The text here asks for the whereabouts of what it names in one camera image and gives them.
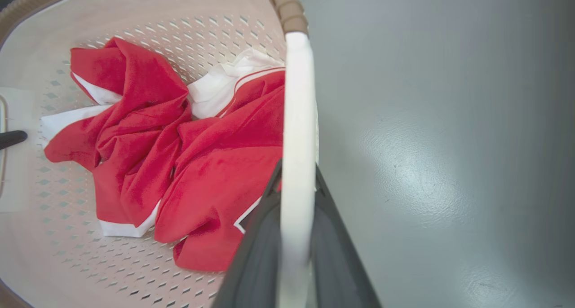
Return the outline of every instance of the white fabric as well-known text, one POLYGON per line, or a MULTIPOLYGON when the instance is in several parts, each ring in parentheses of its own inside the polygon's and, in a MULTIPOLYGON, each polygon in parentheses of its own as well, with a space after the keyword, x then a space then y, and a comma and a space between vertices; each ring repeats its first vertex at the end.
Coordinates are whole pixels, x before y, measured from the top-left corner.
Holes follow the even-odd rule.
POLYGON ((238 54, 234 62, 212 67, 204 77, 187 86, 193 100, 191 113, 199 119, 216 116, 232 101, 239 79, 274 67, 283 67, 283 63, 254 48, 238 54))
POLYGON ((61 112, 55 115, 40 118, 42 124, 42 138, 49 142, 58 132, 78 120, 94 117, 107 110, 111 105, 91 106, 73 111, 61 112))
POLYGON ((102 87, 92 85, 91 83, 87 82, 82 77, 80 77, 79 75, 76 75, 73 72, 72 72, 72 75, 74 75, 74 78, 76 78, 76 80, 78 81, 78 83, 80 83, 80 85, 84 86, 84 89, 86 89, 86 91, 88 91, 90 96, 92 96, 92 98, 98 104, 101 104, 101 105, 115 104, 120 99, 122 99, 121 95, 118 95, 117 93, 115 93, 113 91, 109 91, 109 90, 104 89, 102 87))
POLYGON ((132 224, 119 224, 99 220, 100 226, 102 226, 102 234, 104 236, 142 237, 146 232, 148 232, 150 227, 154 226, 159 206, 160 201, 158 201, 150 216, 148 216, 148 218, 146 218, 146 220, 137 227, 132 224))

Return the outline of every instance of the white trim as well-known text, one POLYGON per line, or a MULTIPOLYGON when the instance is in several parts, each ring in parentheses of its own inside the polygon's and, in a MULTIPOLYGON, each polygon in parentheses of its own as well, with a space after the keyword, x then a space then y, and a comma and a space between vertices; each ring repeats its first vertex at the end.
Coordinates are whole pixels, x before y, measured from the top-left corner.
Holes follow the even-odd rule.
POLYGON ((304 307, 316 181, 314 55, 303 32, 286 34, 279 308, 304 307))
POLYGON ((66 128, 66 126, 74 122, 78 122, 78 120, 94 117, 107 110, 109 107, 111 107, 111 105, 91 106, 79 108, 73 111, 61 112, 59 114, 42 116, 40 118, 40 123, 42 124, 42 138, 49 142, 54 138, 54 136, 56 136, 56 134, 66 128))
MULTIPOLYGON (((253 79, 257 79, 260 77, 263 77, 265 75, 269 75, 271 73, 274 72, 278 72, 278 71, 284 71, 285 67, 276 67, 274 69, 269 69, 269 70, 264 70, 264 71, 260 71, 257 73, 253 73, 251 75, 247 75, 245 77, 243 77, 242 79, 240 79, 234 88, 234 97, 236 96, 236 93, 238 93, 238 90, 240 89, 241 86, 243 86, 246 83, 249 83, 250 81, 252 81, 253 79)), ((226 105, 226 107, 232 106, 232 104, 234 103, 235 99, 232 98, 231 101, 228 101, 228 104, 226 105)), ((228 110, 224 111, 219 117, 223 117, 226 113, 228 112, 228 110)))
POLYGON ((246 234, 246 230, 243 228, 243 226, 240 225, 240 222, 242 222, 242 220, 246 218, 246 216, 248 216, 253 211, 253 209, 257 206, 257 204, 259 204, 260 200, 261 197, 257 198, 257 200, 250 206, 250 208, 247 208, 247 210, 242 214, 242 216, 240 216, 240 218, 238 218, 238 220, 234 222, 234 226, 236 226, 240 230, 240 232, 242 232, 242 234, 246 234))
POLYGON ((82 85, 84 87, 84 89, 86 89, 86 91, 88 91, 90 96, 92 96, 92 98, 98 104, 101 104, 101 105, 115 104, 122 99, 121 95, 118 95, 117 93, 115 93, 113 91, 109 91, 108 89, 104 89, 102 87, 98 87, 97 85, 93 85, 93 84, 87 82, 86 80, 84 80, 84 78, 80 77, 79 75, 76 75, 73 72, 72 72, 72 75, 74 75, 74 78, 76 78, 78 83, 80 83, 80 85, 82 85))
POLYGON ((240 89, 240 87, 243 86, 245 83, 249 83, 253 79, 257 79, 257 78, 263 77, 265 75, 269 75, 269 74, 274 73, 274 72, 285 71, 285 69, 286 69, 285 67, 275 67, 273 69, 260 71, 260 72, 252 73, 251 75, 247 75, 247 76, 243 77, 242 79, 240 79, 238 81, 238 83, 236 83, 235 92, 237 92, 240 89))
POLYGON ((99 220, 102 226, 102 233, 104 236, 127 236, 127 237, 142 237, 150 227, 154 226, 156 222, 156 216, 158 214, 158 207, 160 206, 160 201, 152 210, 152 213, 140 226, 134 226, 133 224, 119 224, 106 222, 105 220, 99 220))

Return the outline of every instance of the laundry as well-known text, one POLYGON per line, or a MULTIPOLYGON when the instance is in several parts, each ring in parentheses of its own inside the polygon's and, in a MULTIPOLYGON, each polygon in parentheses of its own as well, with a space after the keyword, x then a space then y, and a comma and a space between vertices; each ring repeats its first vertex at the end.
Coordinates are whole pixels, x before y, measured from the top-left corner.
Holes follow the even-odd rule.
POLYGON ((187 87, 164 57, 119 38, 72 49, 72 78, 100 105, 43 117, 44 152, 92 172, 103 235, 155 224, 157 241, 184 238, 180 267, 227 269, 282 156, 285 73, 260 57, 187 87))

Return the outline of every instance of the perforated basket bottom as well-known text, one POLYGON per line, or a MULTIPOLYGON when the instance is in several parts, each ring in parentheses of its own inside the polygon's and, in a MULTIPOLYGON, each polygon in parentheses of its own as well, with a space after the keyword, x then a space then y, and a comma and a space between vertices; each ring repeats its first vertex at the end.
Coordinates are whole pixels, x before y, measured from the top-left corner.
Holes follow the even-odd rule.
MULTIPOLYGON (((165 56, 188 84, 205 75, 213 65, 234 60, 247 48, 282 60, 285 45, 281 28, 275 23, 263 15, 258 18, 250 13, 205 9, 177 18, 159 16, 156 20, 136 21, 130 27, 110 27, 101 36, 79 38, 75 45, 102 48, 109 38, 119 36, 165 56)), ((43 87, 37 97, 42 116, 93 105, 70 78, 69 54, 44 58, 41 68, 45 72, 42 70, 35 79, 43 87)), ((86 295, 103 298, 102 302, 111 307, 211 305, 223 273, 197 273, 176 267, 172 256, 175 243, 154 241, 153 228, 142 238, 103 237, 95 215, 92 174, 76 163, 51 163, 45 158, 40 141, 32 162, 29 184, 33 187, 28 209, 14 214, 9 223, 14 230, 24 226, 27 233, 25 237, 16 236, 16 232, 11 235, 20 237, 22 242, 35 242, 30 248, 38 252, 27 259, 41 261, 41 271, 35 265, 32 274, 47 278, 54 274, 55 280, 64 279, 65 285, 59 290, 66 287, 68 295, 76 294, 69 302, 82 300, 86 295)), ((14 273, 18 271, 13 269, 12 273, 16 279, 14 273)), ((43 302, 47 295, 35 297, 43 302)), ((81 304, 96 306, 92 302, 81 304)))

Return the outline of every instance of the laundry basket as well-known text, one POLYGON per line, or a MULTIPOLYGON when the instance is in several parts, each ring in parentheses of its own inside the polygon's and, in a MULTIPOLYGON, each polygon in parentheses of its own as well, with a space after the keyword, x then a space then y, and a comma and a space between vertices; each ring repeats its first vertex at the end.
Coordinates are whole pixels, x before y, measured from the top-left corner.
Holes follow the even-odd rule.
MULTIPOLYGON (((73 47, 102 48, 117 36, 165 56, 186 84, 256 48, 287 59, 286 76, 299 78, 286 79, 286 96, 297 92, 291 101, 286 97, 286 120, 293 120, 285 127, 284 148, 293 156, 284 158, 293 157, 288 162, 304 173, 293 183, 308 189, 298 197, 305 203, 313 197, 316 158, 313 64, 305 53, 286 56, 284 31, 306 32, 297 0, 17 0, 5 9, 0 128, 25 130, 29 138, 0 151, 2 282, 37 308, 209 307, 224 274, 176 267, 174 244, 154 241, 153 228, 142 238, 103 237, 91 173, 45 158, 39 118, 93 105, 70 78, 73 47), (310 182, 302 179, 308 175, 310 182)), ((297 44, 309 49, 307 42, 297 44)), ((285 164, 285 189, 295 176, 290 170, 285 164)), ((305 211, 304 203, 293 206, 305 211)))

